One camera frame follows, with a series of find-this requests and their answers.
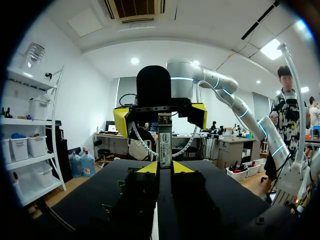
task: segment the man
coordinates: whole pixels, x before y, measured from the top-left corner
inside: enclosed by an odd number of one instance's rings
[[[320,125],[320,106],[316,103],[315,98],[312,96],[309,99],[310,102],[310,119],[311,127]]]
[[[272,103],[270,119],[276,126],[277,131],[282,137],[285,145],[288,147],[291,155],[294,157],[299,145],[299,106],[298,104],[288,104],[285,100],[286,93],[295,92],[293,89],[293,79],[288,66],[280,66],[278,69],[279,81],[282,85],[281,93],[277,95]],[[277,112],[278,117],[273,117],[272,112]],[[310,114],[306,115],[306,126],[310,125]],[[269,152],[265,166],[265,174],[268,176],[264,186],[259,192],[259,196],[265,195],[271,186],[271,183],[277,178],[277,169],[275,161]]]
[[[151,135],[150,132],[147,131],[148,129],[148,123],[146,122],[139,122],[139,127],[137,128],[137,131],[143,141],[151,141],[151,147],[152,151],[156,151],[156,140],[158,138],[158,135],[155,135],[154,137]],[[132,131],[129,134],[129,139],[138,140],[137,135],[135,131],[132,129]]]

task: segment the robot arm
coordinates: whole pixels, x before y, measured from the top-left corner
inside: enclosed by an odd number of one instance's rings
[[[214,70],[194,65],[186,60],[171,59],[166,68],[170,73],[171,80],[192,80],[197,84],[197,88],[206,83],[204,87],[210,87],[217,99],[232,109],[239,121],[241,119],[245,123],[258,142],[267,137],[269,151],[274,159],[276,169],[279,170],[277,171],[278,181],[276,183],[278,191],[273,203],[293,201],[295,196],[298,200],[301,199],[306,186],[310,185],[312,181],[311,177],[315,181],[320,173],[320,150],[314,154],[310,166],[306,162],[303,166],[301,161],[290,160],[290,152],[271,119],[265,116],[257,123],[246,103],[234,95],[239,85],[232,77],[221,75]]]
[[[270,118],[265,116],[257,122],[247,104],[234,95],[239,86],[236,80],[186,60],[171,59],[167,62],[166,68],[171,79],[189,79],[198,85],[206,83],[204,87],[212,88],[217,99],[232,109],[235,115],[252,131],[258,142],[267,137],[276,169],[283,166],[290,154],[289,150]],[[289,162],[286,162],[284,167],[289,168]]]

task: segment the black table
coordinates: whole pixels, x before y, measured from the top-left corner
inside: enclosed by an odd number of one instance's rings
[[[74,228],[85,225],[91,217],[107,221],[102,204],[116,204],[128,167],[144,167],[151,162],[118,159],[64,197],[52,209]],[[192,170],[200,170],[206,178],[206,189],[220,208],[223,224],[243,226],[266,211],[270,205],[241,186],[209,161],[182,161]],[[178,239],[177,219],[171,195],[170,169],[160,170],[158,196],[158,226],[160,239]]]

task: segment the patterned shirt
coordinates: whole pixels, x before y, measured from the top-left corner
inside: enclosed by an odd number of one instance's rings
[[[272,102],[270,113],[272,111],[279,114],[276,129],[285,145],[289,150],[291,150],[291,152],[296,152],[300,137],[300,116],[298,104],[287,104],[284,97],[279,94]]]

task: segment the white box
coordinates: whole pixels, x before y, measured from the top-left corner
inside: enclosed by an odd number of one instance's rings
[[[44,161],[33,164],[32,170],[35,178],[39,181],[42,187],[47,188],[54,183],[54,177],[52,176],[52,167]]]
[[[29,101],[29,115],[33,120],[47,120],[50,102],[41,99]]]
[[[242,152],[244,152],[245,155],[250,155],[250,154],[251,154],[251,149],[244,148],[244,149],[242,150]]]
[[[34,157],[47,154],[47,136],[28,137],[28,152]]]
[[[236,180],[237,182],[241,182],[243,180],[245,180],[246,175],[247,175],[247,171],[242,171],[242,172],[238,172],[238,173],[233,173],[232,171],[229,170],[229,168],[226,168],[226,174],[230,177],[232,177],[234,180]]]
[[[3,157],[4,157],[4,163],[9,164],[11,163],[11,154],[10,154],[10,146],[9,146],[9,138],[3,139],[1,141],[2,145],[2,152],[3,152]]]
[[[258,173],[264,172],[264,171],[265,171],[265,165],[266,165],[267,159],[265,159],[265,158],[260,158],[260,159],[255,160],[255,161],[260,163],[260,167],[259,167],[259,169],[258,169]]]
[[[13,149],[14,158],[16,161],[21,161],[29,158],[27,148],[27,137],[10,138]]]
[[[251,164],[252,164],[252,161],[243,163],[243,165],[245,165],[246,167]],[[260,167],[260,162],[255,161],[254,167],[248,167],[248,172],[245,177],[249,178],[249,177],[256,175],[259,170],[259,167]]]

